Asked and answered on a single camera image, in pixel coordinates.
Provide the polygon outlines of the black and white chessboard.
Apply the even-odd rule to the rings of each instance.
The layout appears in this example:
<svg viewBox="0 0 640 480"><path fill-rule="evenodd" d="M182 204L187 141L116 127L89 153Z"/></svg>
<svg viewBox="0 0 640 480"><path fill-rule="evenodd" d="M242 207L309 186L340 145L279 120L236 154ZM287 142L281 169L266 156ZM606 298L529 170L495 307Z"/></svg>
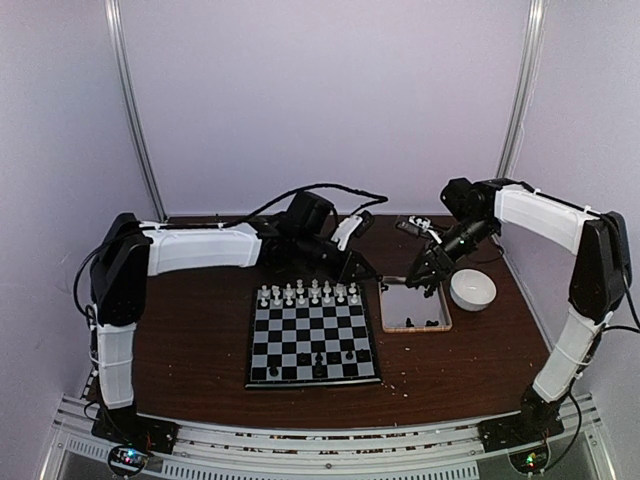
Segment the black and white chessboard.
<svg viewBox="0 0 640 480"><path fill-rule="evenodd" d="M345 358L352 350L352 360ZM357 352L364 350L366 360ZM313 377L322 353L323 378ZM331 362L333 352L340 354ZM308 362L298 364L298 354ZM269 368L278 367L271 377ZM376 384L382 381L364 285L319 282L263 285L253 293L245 387L302 388Z"/></svg>

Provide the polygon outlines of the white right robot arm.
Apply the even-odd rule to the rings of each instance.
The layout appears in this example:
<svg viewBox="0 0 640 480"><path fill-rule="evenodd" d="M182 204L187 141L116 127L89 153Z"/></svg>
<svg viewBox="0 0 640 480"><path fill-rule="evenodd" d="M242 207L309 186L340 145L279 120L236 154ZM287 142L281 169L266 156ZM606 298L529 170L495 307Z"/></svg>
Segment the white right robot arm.
<svg viewBox="0 0 640 480"><path fill-rule="evenodd" d="M557 199L524 181L496 178L450 180L440 194L456 225L440 233L426 219L397 223L397 228L425 239L405 284L430 297L448 279L458 261L486 238L512 224L569 251L574 267L568 287L568 317L553 350L521 398L512 430L530 442L549 429L597 349L599 339L632 282L624 217L598 213Z"/></svg>

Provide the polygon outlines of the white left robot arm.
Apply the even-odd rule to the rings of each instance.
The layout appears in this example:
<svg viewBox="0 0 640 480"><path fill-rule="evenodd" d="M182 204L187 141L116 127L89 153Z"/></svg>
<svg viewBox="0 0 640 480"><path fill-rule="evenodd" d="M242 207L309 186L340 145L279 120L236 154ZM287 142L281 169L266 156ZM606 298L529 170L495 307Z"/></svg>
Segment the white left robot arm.
<svg viewBox="0 0 640 480"><path fill-rule="evenodd" d="M85 310L92 331L92 351L98 369L101 409L106 429L123 444L137 442L144 424L137 414L133 386L134 337L144 315L151 277L178 270L213 267L275 267L302 260L327 269L324 283L297 281L285 288L267 287L259 302L321 303L356 296L347 289L376 272L350 242L361 237L373 217L364 206L336 220L337 212L314 185L286 193L286 210L266 215L262 208L226 222L175 224L143 222L134 214L119 214L101 245L86 259L91 302Z"/></svg>

